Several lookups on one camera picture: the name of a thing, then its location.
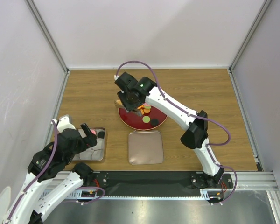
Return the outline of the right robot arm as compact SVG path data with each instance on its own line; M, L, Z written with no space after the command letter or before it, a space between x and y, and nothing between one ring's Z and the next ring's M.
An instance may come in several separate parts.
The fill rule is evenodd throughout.
M135 112L147 103L175 121L185 133L181 143L192 149L197 155L205 175L206 184L212 188L222 183L224 168L210 148L207 113L189 109L148 77L137 80L124 72L114 76L115 84L120 88L117 93L126 112Z

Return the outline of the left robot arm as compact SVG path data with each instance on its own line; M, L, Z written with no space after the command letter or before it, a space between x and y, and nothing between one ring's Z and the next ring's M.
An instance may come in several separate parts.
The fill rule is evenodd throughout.
M70 193L80 187L92 185L94 171L80 162L74 166L62 183L45 197L41 196L56 175L71 163L76 154L97 144L96 135L86 123L81 124L84 137L69 125L54 122L53 126L55 140L34 154L24 184L4 215L2 223L42 224Z

